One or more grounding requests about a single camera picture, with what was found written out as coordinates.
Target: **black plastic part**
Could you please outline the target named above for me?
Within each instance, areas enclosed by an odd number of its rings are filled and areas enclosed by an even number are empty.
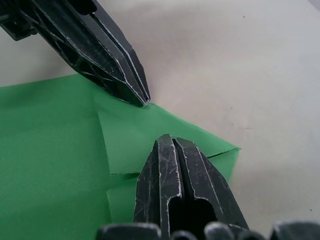
[[[17,0],[0,0],[0,27],[15,41],[37,34],[20,13]]]
[[[134,221],[97,240],[265,240],[248,229],[227,181],[191,141],[160,137],[138,178]],[[320,225],[276,225],[270,240],[319,240]]]
[[[13,39],[39,33],[74,70],[110,95],[138,107],[150,101],[134,49],[96,0],[4,2],[0,24]]]
[[[181,230],[204,239],[216,221],[248,229],[221,173],[193,142],[170,135],[155,142],[140,174],[134,221],[158,225],[163,239]]]

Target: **gray background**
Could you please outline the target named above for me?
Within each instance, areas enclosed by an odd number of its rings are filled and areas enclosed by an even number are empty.
[[[100,0],[152,101],[242,147],[231,188],[249,226],[320,216],[316,0]],[[74,73],[39,35],[0,30],[1,86]]]

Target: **folded green paper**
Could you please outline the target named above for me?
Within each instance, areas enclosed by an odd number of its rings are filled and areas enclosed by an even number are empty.
[[[131,221],[131,173],[168,133],[230,178],[238,148],[154,104],[131,106],[79,75],[0,87],[0,239],[89,240]]]

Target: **white table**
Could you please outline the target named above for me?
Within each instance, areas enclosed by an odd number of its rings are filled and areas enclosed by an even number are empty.
[[[317,0],[310,0],[317,5]],[[307,0],[104,0],[152,101],[242,147],[231,188],[253,230],[320,217],[320,11]],[[0,30],[1,86],[74,73]]]

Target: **white surface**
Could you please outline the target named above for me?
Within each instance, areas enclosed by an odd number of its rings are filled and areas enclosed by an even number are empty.
[[[254,229],[320,217],[320,12],[306,0],[105,0],[152,101],[242,147],[231,188]],[[0,31],[1,85],[73,73]]]

